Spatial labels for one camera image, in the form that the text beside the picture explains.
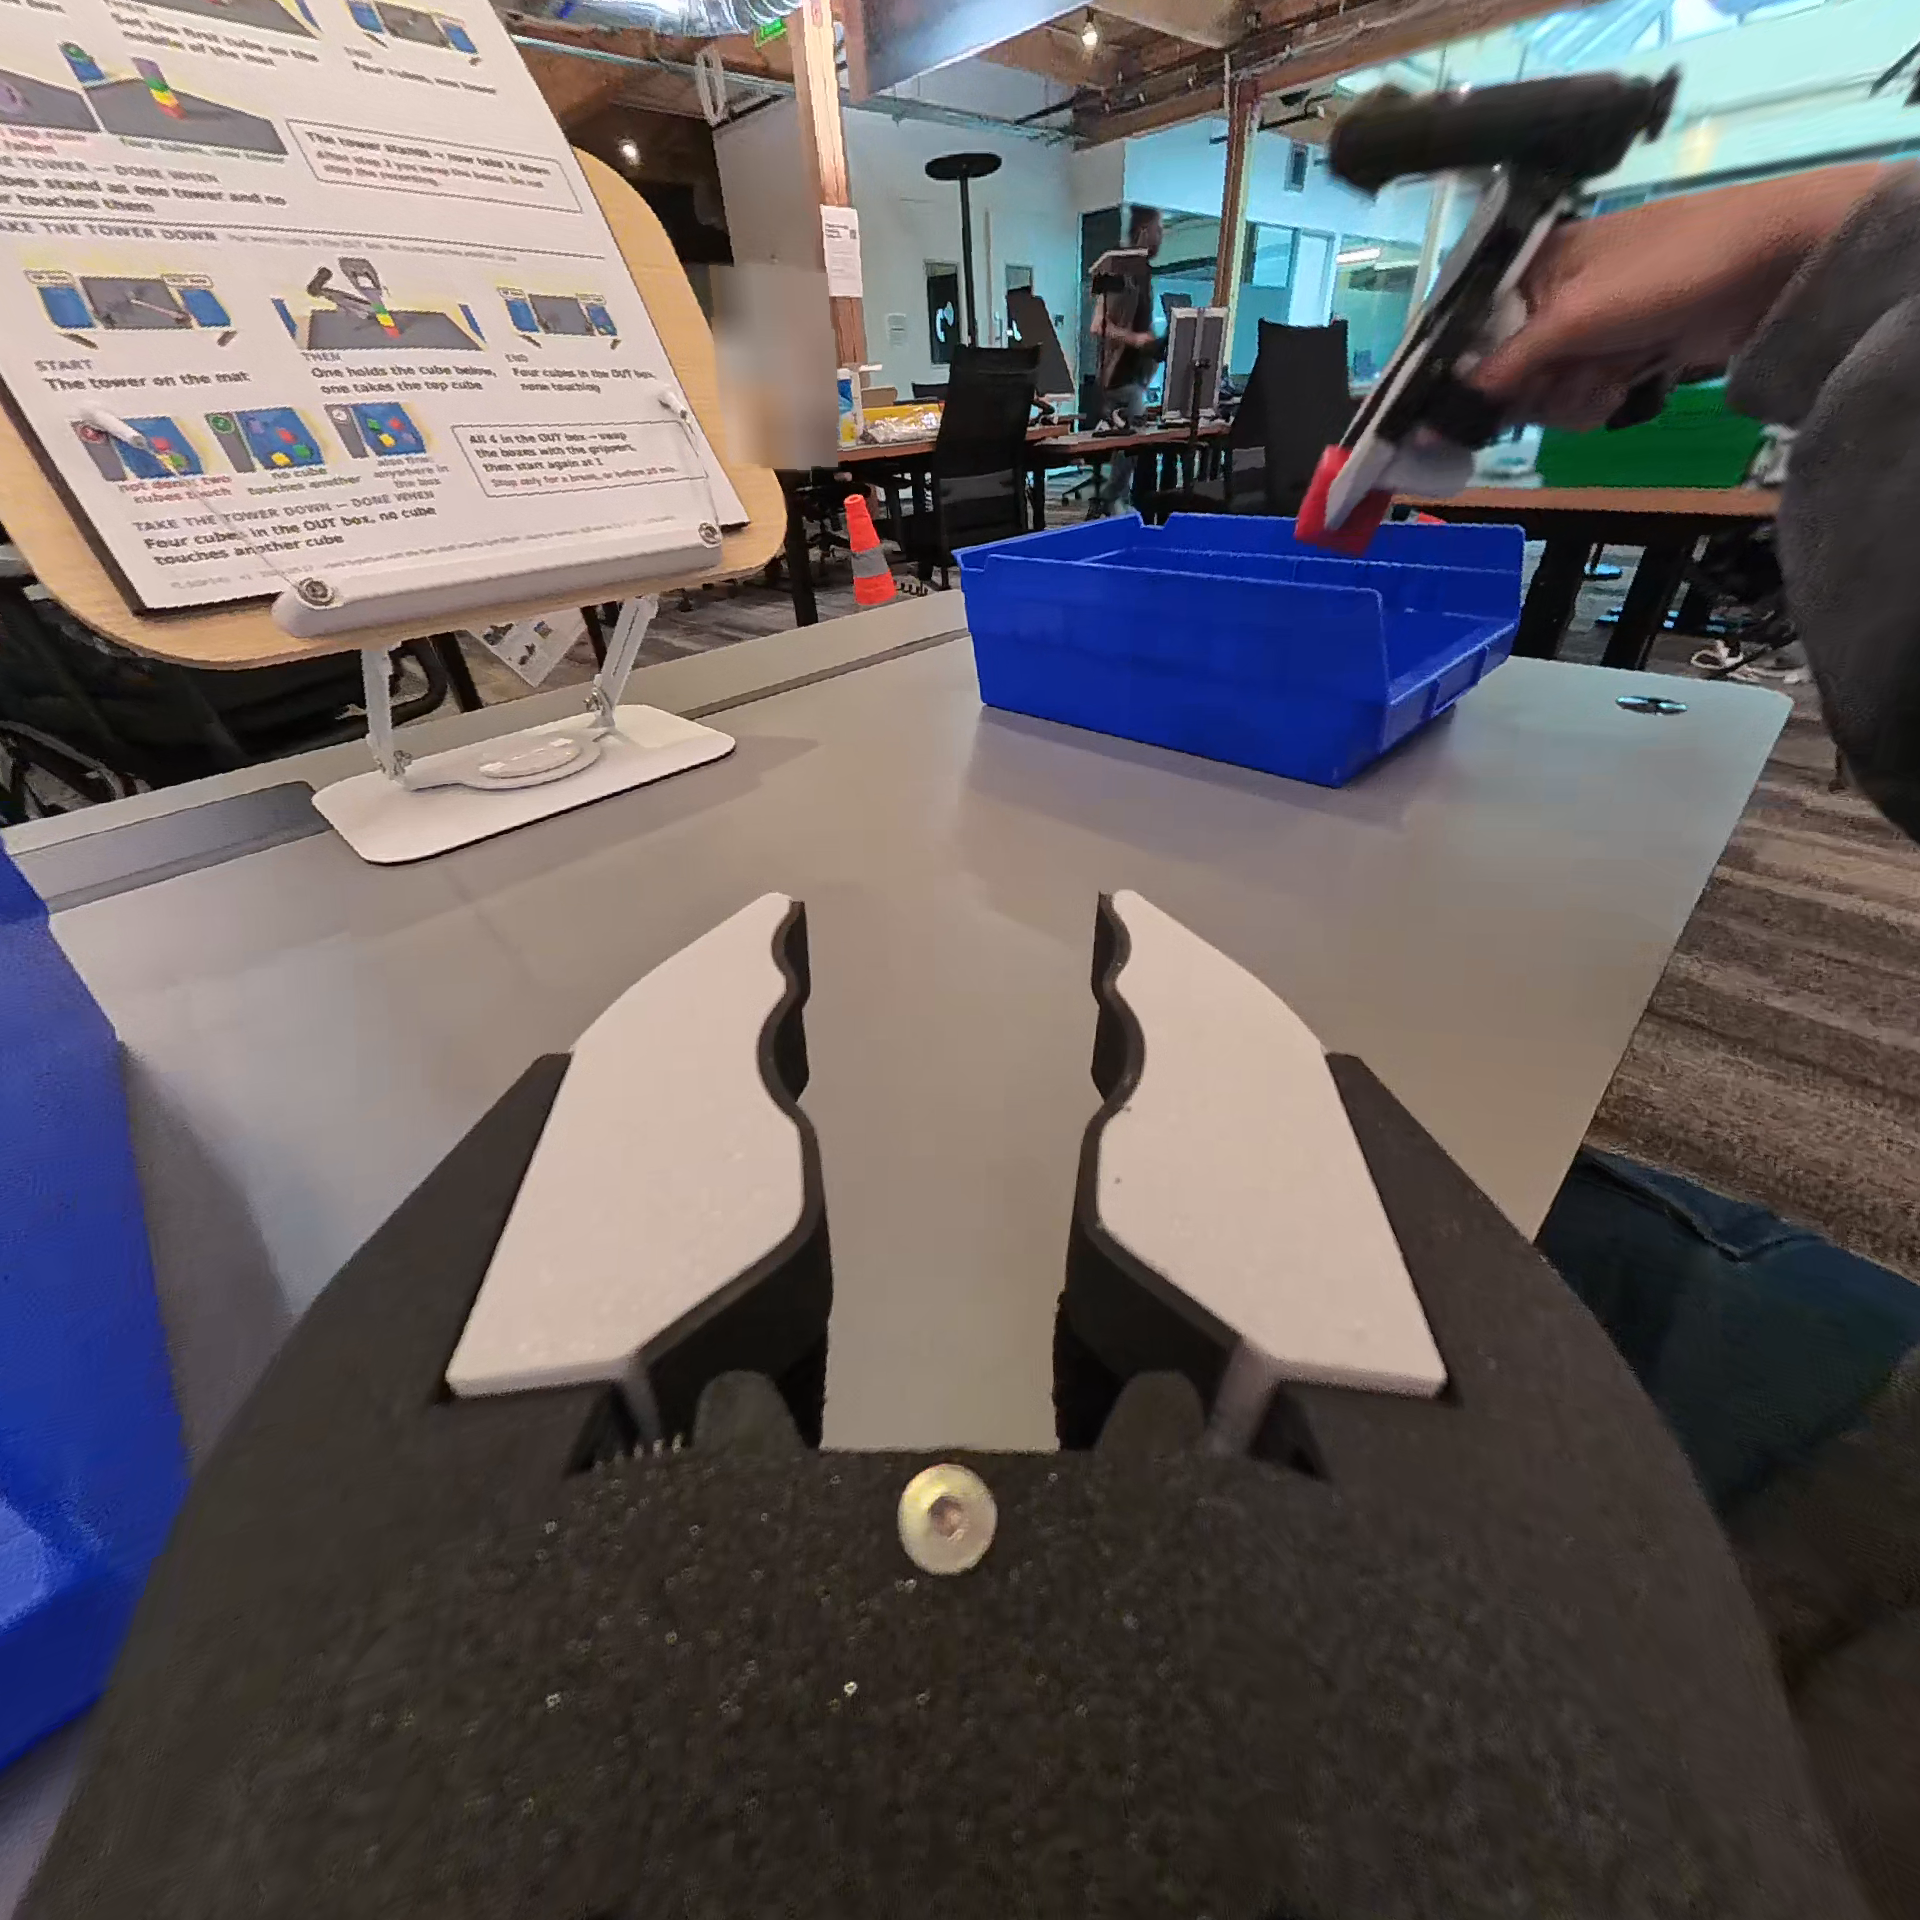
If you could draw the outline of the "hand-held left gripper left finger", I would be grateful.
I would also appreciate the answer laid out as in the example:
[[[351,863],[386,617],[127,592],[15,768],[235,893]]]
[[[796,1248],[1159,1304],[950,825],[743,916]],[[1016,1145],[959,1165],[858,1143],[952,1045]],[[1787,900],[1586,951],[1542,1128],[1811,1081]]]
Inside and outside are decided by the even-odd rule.
[[[800,1112],[804,904],[765,893],[631,984],[566,1056],[447,1357],[461,1401],[621,1385],[823,1224]]]

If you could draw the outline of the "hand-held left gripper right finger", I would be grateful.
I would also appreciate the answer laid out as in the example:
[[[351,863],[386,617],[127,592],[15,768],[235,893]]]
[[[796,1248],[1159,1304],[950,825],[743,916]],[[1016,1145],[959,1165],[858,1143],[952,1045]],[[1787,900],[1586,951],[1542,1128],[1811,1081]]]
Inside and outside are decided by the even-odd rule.
[[[1450,1384],[1331,1056],[1252,972],[1140,891],[1094,907],[1094,1116],[1063,1314],[1115,1378],[1204,1401]]]

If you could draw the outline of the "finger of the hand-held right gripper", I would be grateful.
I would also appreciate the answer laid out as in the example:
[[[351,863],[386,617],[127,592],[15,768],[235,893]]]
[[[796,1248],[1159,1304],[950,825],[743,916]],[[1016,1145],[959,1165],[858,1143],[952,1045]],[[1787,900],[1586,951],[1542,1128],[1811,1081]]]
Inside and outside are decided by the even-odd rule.
[[[1342,442],[1344,481],[1469,472],[1471,456],[1496,431],[1496,409],[1468,392],[1468,373],[1493,347],[1503,303],[1507,180],[1474,186],[1471,217]]]
[[[1383,481],[1395,495],[1451,496],[1499,431],[1499,405],[1468,376],[1527,319],[1524,295],[1434,293],[1414,311],[1351,420],[1351,449],[1395,451]]]

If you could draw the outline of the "red cube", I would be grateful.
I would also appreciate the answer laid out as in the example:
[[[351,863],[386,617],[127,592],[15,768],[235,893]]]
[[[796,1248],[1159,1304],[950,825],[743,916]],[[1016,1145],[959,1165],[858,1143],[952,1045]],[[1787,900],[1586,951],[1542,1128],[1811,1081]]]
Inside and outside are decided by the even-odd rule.
[[[1376,444],[1326,449],[1295,515],[1298,545],[1344,561],[1364,559],[1395,504],[1395,490],[1384,484],[1391,459],[1395,451]]]

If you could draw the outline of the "blue plastic bin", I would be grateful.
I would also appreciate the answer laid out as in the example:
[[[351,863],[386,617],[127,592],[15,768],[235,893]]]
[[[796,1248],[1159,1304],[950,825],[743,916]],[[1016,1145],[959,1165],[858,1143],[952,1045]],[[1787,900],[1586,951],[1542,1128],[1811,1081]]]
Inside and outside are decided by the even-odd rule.
[[[123,1050],[4,858],[4,1768],[104,1691],[186,1484]]]
[[[1389,521],[1356,556],[1279,517],[1136,515],[959,553],[986,707],[1344,786],[1511,658],[1524,536]]]

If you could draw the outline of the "grey desk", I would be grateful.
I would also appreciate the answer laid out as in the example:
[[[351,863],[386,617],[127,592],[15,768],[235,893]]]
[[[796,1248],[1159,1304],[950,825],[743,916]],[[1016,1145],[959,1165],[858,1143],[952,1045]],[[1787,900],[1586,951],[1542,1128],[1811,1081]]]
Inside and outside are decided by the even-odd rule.
[[[23,856],[133,1071],[194,1480],[18,1916],[1838,1916],[1755,1609],[1531,1243],[1779,722],[1516,663],[1344,791],[690,668],[732,755],[379,872]],[[1437,1399],[1064,1321],[1096,900],[1324,1042]],[[454,1399],[588,1025],[804,904],[823,1224],[662,1399]]]

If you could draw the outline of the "person's right hand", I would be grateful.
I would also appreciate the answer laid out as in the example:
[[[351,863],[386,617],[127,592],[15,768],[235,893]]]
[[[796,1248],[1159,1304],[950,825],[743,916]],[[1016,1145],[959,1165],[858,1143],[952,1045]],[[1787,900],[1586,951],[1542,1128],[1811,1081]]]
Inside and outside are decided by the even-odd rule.
[[[1871,189],[1871,164],[1740,184],[1560,226],[1527,320],[1469,385],[1522,425],[1604,425],[1648,379],[1725,368]]]

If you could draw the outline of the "black office chair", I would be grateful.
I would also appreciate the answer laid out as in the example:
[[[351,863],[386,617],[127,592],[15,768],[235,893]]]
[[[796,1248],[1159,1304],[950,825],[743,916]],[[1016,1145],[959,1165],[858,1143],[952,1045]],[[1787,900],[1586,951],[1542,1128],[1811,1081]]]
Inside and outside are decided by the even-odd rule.
[[[959,551],[1028,532],[1026,432],[1038,379],[1036,346],[956,347],[911,521],[911,559],[925,586],[947,583]]]
[[[1352,420],[1349,322],[1259,322],[1250,381],[1263,452],[1263,512],[1293,517],[1324,452]]]

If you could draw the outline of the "wooden table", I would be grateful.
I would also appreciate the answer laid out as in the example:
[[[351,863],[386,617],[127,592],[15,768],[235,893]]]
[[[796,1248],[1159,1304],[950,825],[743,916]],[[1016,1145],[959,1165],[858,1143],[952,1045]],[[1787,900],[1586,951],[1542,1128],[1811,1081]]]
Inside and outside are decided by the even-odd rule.
[[[1454,496],[1400,495],[1396,504],[1444,521],[1511,523],[1542,545],[1511,648],[1516,658],[1558,658],[1592,549],[1637,547],[1639,567],[1599,663],[1643,671],[1700,543],[1757,528],[1781,496],[1776,488],[1468,488]]]

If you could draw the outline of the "stack of green bins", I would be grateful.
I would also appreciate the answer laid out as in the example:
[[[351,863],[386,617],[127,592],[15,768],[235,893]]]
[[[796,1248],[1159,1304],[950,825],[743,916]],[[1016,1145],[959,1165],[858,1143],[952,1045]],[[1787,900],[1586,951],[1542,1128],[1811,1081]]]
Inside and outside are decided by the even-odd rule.
[[[1548,427],[1534,472],[1546,490],[1738,490],[1764,435],[1764,424],[1728,408],[1723,379],[1706,379],[1671,388],[1643,424]]]

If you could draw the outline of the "person's blue jeans leg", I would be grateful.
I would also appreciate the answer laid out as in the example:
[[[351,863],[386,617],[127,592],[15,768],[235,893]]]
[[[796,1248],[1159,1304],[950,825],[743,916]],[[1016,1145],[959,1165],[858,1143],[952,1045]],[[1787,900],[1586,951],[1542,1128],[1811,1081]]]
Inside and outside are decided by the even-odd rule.
[[[1538,1233],[1725,1515],[1856,1428],[1917,1290],[1757,1204],[1583,1148]]]

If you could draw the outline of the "black pole stand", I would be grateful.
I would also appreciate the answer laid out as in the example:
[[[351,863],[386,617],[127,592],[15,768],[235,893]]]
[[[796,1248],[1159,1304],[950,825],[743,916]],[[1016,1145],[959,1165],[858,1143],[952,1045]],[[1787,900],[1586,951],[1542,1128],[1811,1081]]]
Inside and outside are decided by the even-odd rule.
[[[958,197],[958,241],[959,241],[959,285],[962,285],[962,330],[966,347],[978,347],[976,319],[976,251],[974,251],[974,184],[999,172],[1000,157],[991,152],[956,152],[925,163],[925,178],[940,186],[952,186]]]

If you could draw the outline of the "printed poster board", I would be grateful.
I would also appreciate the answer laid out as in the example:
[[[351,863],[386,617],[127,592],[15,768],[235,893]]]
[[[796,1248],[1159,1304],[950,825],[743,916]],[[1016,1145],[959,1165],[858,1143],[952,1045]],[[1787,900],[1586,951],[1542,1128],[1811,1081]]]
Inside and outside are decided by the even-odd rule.
[[[559,609],[514,621],[487,624],[472,631],[471,637],[523,685],[540,689],[558,673],[566,653],[588,637],[588,624],[578,609]]]

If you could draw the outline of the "printed instruction sheet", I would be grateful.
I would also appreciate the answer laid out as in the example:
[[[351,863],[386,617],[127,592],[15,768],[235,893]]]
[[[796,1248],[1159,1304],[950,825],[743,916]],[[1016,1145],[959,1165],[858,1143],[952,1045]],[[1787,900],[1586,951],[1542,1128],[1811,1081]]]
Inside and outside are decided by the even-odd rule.
[[[494,5],[4,5],[3,351],[139,612],[750,521]]]

